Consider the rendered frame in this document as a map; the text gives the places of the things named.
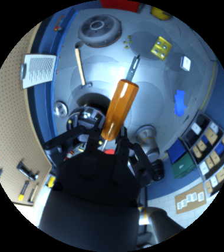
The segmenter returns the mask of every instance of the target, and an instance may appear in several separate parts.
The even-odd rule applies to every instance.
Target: green bin
[[[174,178],[183,178],[196,168],[190,154],[187,152],[182,158],[172,165]]]

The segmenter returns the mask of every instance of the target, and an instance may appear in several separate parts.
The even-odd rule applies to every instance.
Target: orange screwdriver handle
[[[107,140],[115,140],[130,111],[139,86],[126,79],[119,80],[116,91],[110,102],[101,136]]]

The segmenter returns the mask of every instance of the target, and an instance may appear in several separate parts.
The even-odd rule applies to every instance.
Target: white box
[[[203,162],[201,165],[200,165],[200,170],[202,172],[202,175],[205,175],[206,173],[209,172],[209,169],[207,167],[207,164],[206,162]]]
[[[196,123],[192,125],[191,129],[195,132],[196,135],[199,135],[202,130]]]
[[[185,70],[189,71],[191,65],[191,60],[188,57],[181,57],[180,67]]]
[[[212,185],[212,187],[217,186],[218,181],[217,181],[217,179],[216,179],[216,177],[215,177],[215,176],[213,176],[213,177],[210,179],[210,181],[211,181],[211,185]]]
[[[212,131],[213,131],[215,134],[217,134],[218,131],[219,131],[217,125],[214,124],[214,123],[211,123],[210,128],[212,129]]]

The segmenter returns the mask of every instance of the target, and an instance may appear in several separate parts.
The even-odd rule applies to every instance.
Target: brown pegboard wall
[[[27,201],[35,186],[39,185],[34,204],[52,167],[31,121],[27,90],[20,91],[19,88],[22,54],[30,53],[39,26],[40,23],[16,44],[0,69],[0,183],[14,204],[30,206],[33,204]],[[34,174],[38,172],[36,181],[29,180],[17,170],[20,161]],[[18,197],[26,181],[29,185],[23,201],[19,202]]]

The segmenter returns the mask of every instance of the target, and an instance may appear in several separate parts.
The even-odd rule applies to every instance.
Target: screwdriver
[[[139,90],[139,86],[132,82],[140,61],[139,57],[140,54],[134,57],[126,79],[119,80],[117,84],[101,132],[101,136],[106,140],[105,144],[116,139]]]

